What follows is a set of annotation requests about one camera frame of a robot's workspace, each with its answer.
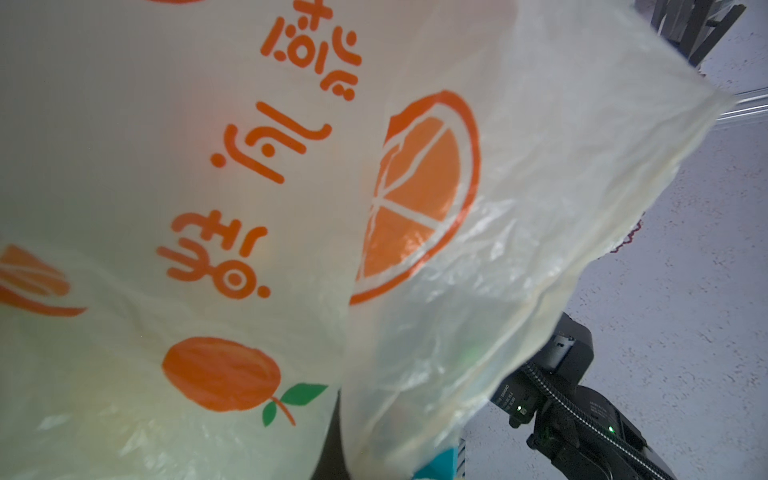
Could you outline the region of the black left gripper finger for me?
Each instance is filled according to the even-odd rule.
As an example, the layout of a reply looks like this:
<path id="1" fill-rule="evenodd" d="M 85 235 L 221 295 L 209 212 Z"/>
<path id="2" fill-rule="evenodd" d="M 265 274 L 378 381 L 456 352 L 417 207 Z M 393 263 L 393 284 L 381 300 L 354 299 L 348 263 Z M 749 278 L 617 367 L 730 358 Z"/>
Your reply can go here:
<path id="1" fill-rule="evenodd" d="M 338 393 L 324 445 L 311 480 L 351 479 L 343 452 L 340 410 L 341 394 Z"/>

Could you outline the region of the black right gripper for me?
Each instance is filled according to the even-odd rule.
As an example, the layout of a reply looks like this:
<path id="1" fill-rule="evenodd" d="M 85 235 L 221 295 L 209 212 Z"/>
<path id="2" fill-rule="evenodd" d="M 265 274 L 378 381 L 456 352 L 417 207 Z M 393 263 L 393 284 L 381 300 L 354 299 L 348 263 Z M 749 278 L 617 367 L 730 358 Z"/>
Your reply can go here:
<path id="1" fill-rule="evenodd" d="M 548 342 L 530 363 L 562 393 L 575 389 L 594 359 L 590 330 L 563 313 Z M 508 375 L 490 398 L 490 402 L 509 415 L 510 425 L 528 424 L 544 406 L 545 395 L 519 368 Z"/>

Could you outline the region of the orange print plastic bag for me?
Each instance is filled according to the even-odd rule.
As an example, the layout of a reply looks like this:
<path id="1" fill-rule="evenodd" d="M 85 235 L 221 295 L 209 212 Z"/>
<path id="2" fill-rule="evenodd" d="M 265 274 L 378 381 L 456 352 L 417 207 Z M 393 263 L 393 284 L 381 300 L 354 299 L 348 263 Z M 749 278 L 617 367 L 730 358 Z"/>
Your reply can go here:
<path id="1" fill-rule="evenodd" d="M 733 102 L 629 1 L 3 2 L 2 477 L 413 477 Z"/>

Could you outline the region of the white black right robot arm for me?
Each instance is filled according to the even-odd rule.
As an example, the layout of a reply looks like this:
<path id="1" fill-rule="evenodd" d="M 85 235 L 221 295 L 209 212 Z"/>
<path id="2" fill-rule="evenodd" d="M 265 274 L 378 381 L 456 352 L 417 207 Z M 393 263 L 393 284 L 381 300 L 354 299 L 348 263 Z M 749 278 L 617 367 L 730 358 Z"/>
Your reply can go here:
<path id="1" fill-rule="evenodd" d="M 581 384 L 593 360 L 590 330 L 562 314 L 550 340 L 502 380 L 490 402 L 511 427 L 531 423 L 528 447 L 567 479 L 673 479 L 640 430 Z"/>

